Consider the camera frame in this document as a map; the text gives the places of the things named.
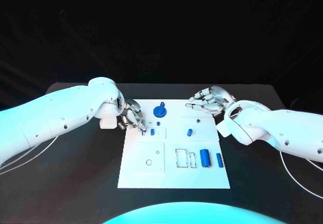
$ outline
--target black curtain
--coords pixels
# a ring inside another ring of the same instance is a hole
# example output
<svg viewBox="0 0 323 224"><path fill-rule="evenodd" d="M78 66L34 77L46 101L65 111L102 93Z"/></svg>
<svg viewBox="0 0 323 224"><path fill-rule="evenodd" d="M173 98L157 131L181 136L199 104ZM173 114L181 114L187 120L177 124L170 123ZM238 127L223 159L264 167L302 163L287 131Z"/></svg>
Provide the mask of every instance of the black curtain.
<svg viewBox="0 0 323 224"><path fill-rule="evenodd" d="M3 9L0 21L0 109L41 96L54 82L98 76L116 83L272 84L287 106L321 88L315 82L297 91L323 71L313 0L18 7Z"/></svg>

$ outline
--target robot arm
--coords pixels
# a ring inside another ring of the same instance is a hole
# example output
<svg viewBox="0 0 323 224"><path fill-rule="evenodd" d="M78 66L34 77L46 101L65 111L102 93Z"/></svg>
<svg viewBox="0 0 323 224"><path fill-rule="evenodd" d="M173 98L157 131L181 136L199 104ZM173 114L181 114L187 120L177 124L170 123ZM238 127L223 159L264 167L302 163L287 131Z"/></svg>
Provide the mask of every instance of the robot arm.
<svg viewBox="0 0 323 224"><path fill-rule="evenodd" d="M255 140L266 141L271 146L298 157L323 162L323 116L291 110L271 111L262 104L236 99L219 87L200 91L210 104L186 104L217 116L222 111L223 121L216 128L223 137L229 134L245 145Z"/></svg>
<svg viewBox="0 0 323 224"><path fill-rule="evenodd" d="M56 91L26 104L0 112L0 164L17 153L83 125L92 117L101 128L116 127L121 115L125 125L145 127L140 106L125 101L115 82L103 77Z"/></svg>

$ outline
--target blue cylinder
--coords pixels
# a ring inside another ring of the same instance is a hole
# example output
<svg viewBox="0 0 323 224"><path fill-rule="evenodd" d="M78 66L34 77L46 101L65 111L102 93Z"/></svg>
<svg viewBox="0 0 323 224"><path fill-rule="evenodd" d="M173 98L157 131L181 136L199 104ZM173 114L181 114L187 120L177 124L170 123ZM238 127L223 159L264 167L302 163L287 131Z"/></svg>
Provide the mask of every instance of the blue cylinder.
<svg viewBox="0 0 323 224"><path fill-rule="evenodd" d="M189 131L187 131L187 136L191 136L191 132L193 132L193 130L189 129Z"/></svg>
<svg viewBox="0 0 323 224"><path fill-rule="evenodd" d="M223 164L222 164L222 158L220 158L220 154L219 153L216 153L216 158L217 158L219 167L222 168Z"/></svg>
<svg viewBox="0 0 323 224"><path fill-rule="evenodd" d="M202 167L210 167L210 155L209 155L207 149L200 150L200 162L202 162Z"/></svg>

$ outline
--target black table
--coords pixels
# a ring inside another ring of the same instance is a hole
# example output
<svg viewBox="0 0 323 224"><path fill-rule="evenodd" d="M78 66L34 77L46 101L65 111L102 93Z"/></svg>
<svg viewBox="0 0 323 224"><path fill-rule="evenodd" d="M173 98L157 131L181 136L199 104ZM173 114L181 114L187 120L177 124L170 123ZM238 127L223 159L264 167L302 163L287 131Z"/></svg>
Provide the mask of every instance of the black table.
<svg viewBox="0 0 323 224"><path fill-rule="evenodd" d="M54 83L47 93L75 85ZM132 99L187 99L212 84L116 86ZM269 85L219 86L238 99L282 109ZM264 141L245 146L220 136L230 189L116 189L124 135L118 128L99 129L92 119L59 136L37 159L0 176L0 223L102 223L144 206L183 201L232 205L288 223L323 223L323 200L294 183L278 151ZM323 195L320 170L291 155L284 159L295 179Z"/></svg>

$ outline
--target white paper sheet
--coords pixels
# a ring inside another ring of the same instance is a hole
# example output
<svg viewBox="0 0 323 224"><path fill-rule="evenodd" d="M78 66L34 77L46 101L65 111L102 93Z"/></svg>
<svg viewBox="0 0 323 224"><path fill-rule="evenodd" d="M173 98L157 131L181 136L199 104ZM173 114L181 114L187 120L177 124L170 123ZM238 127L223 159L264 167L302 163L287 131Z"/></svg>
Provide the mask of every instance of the white paper sheet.
<svg viewBox="0 0 323 224"><path fill-rule="evenodd" d="M127 127L118 188L229 189L225 161L223 168L219 168L216 160L216 153L222 152L212 115L186 108L187 100L135 101L141 106L147 132L142 136L137 128ZM167 110L163 118L153 115L160 102ZM186 149L187 168L176 166L176 149ZM209 168L202 167L200 149L209 150ZM196 168L190 167L189 153L194 153Z"/></svg>

